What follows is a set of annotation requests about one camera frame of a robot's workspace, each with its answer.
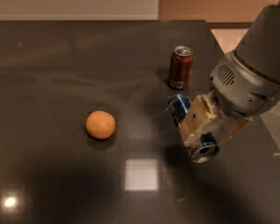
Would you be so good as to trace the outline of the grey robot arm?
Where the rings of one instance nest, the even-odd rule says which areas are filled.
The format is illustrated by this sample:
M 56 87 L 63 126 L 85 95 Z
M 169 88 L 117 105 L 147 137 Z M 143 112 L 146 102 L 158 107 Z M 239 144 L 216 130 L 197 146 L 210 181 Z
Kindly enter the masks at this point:
M 210 92 L 197 96 L 178 130 L 190 150 L 210 133 L 227 142 L 280 101 L 280 2 L 265 7 L 237 47 L 210 74 Z

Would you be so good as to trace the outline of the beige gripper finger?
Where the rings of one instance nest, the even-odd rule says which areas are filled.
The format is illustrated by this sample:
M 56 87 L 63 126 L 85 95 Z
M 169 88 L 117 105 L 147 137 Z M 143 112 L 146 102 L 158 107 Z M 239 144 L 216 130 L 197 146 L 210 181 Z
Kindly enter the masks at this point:
M 234 136 L 247 128 L 253 122 L 252 118 L 235 119 L 226 117 L 215 131 L 215 139 L 219 144 L 225 144 Z
M 217 98 L 213 93 L 201 94 L 190 103 L 187 115 L 178 125 L 181 140 L 193 147 L 202 134 L 214 132 L 223 123 Z

